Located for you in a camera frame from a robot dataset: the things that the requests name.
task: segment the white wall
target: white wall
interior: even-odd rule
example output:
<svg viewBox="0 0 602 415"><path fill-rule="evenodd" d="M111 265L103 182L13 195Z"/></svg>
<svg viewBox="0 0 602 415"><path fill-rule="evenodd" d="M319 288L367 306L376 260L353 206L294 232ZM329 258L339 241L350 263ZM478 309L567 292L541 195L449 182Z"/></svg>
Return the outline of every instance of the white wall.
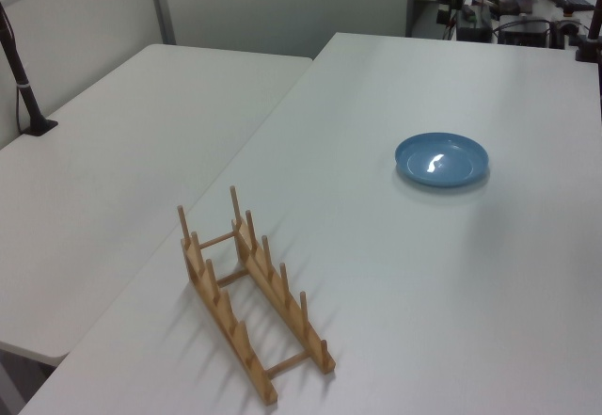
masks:
<svg viewBox="0 0 602 415"><path fill-rule="evenodd" d="M21 0L5 8L44 115L161 42L152 0ZM14 102L15 82L0 53L0 148L17 136Z"/></svg>
<svg viewBox="0 0 602 415"><path fill-rule="evenodd" d="M405 35L408 0L167 0L179 45L316 57L335 32Z"/></svg>

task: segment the lamp base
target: lamp base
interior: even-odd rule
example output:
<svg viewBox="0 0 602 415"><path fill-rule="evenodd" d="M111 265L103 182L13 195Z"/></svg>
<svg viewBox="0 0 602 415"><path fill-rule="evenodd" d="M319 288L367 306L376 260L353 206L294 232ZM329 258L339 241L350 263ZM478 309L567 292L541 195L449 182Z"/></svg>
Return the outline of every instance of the lamp base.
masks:
<svg viewBox="0 0 602 415"><path fill-rule="evenodd" d="M577 62L589 62L596 63L598 61L598 52L602 49L602 42L600 40L587 40L581 38L581 43L575 52L575 60Z"/></svg>
<svg viewBox="0 0 602 415"><path fill-rule="evenodd" d="M473 6L489 6L491 17L499 20L502 15L519 15L520 6L516 0L472 0Z"/></svg>
<svg viewBox="0 0 602 415"><path fill-rule="evenodd" d="M23 134L28 135L28 136L40 137L40 136L45 135L46 133L48 133L50 130L52 130L54 127L56 127L58 125L58 122L55 120L46 119L45 123L46 124L43 128L36 128L33 131L31 130L31 126L28 126L27 128L25 128L23 130Z"/></svg>

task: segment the blue plate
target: blue plate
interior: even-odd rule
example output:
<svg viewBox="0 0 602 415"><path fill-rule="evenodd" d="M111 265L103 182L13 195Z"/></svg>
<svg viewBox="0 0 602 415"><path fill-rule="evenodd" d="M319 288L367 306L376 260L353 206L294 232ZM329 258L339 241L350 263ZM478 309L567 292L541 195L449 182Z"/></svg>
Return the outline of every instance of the blue plate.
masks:
<svg viewBox="0 0 602 415"><path fill-rule="evenodd" d="M426 133L412 136L395 151L397 169L415 182L453 187L481 179L489 156L481 145L464 136Z"/></svg>

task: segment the white table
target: white table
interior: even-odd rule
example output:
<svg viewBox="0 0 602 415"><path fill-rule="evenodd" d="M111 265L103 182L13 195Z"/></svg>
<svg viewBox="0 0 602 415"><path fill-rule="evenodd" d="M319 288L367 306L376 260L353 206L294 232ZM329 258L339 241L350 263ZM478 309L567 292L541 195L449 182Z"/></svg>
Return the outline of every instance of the white table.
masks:
<svg viewBox="0 0 602 415"><path fill-rule="evenodd" d="M0 349L57 365L306 70L152 45L0 151Z"/></svg>
<svg viewBox="0 0 602 415"><path fill-rule="evenodd" d="M570 77L548 78L559 66ZM403 180L394 150L427 131L482 143L487 180ZM293 293L308 294L337 368L324 376L305 361L277 377L280 413L589 415L602 409L601 158L595 66L551 50L338 34L188 225L201 241L226 232L235 184ZM276 408L188 284L181 237L23 415ZM235 262L232 248L204 254L218 276ZM299 350L250 280L229 288L264 365Z"/></svg>

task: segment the black stand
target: black stand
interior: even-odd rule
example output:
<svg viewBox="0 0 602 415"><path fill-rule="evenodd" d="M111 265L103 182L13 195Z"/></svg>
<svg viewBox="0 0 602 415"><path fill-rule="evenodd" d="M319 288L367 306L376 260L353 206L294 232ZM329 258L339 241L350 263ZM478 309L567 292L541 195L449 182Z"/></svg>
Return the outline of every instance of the black stand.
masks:
<svg viewBox="0 0 602 415"><path fill-rule="evenodd" d="M2 4L0 4L0 41L2 42L2 48L7 55L8 64L12 70L12 74L17 81L17 88L21 92L25 107L29 112L30 123L29 127L25 128L23 133L31 136L42 136L44 133L52 130L58 125L54 120L48 120L42 116L34 91L29 85L29 80L25 74L25 69L17 53L17 44L15 37L10 27L7 14L4 12Z"/></svg>
<svg viewBox="0 0 602 415"><path fill-rule="evenodd" d="M520 6L516 0L472 0L476 6L489 6L491 17L499 20L502 15L520 14Z"/></svg>
<svg viewBox="0 0 602 415"><path fill-rule="evenodd" d="M585 40L579 44L579 49L575 54L575 60L579 62L596 63L598 55L602 49L600 41L600 26L602 26L602 0L595 2L594 17L590 25L590 32Z"/></svg>

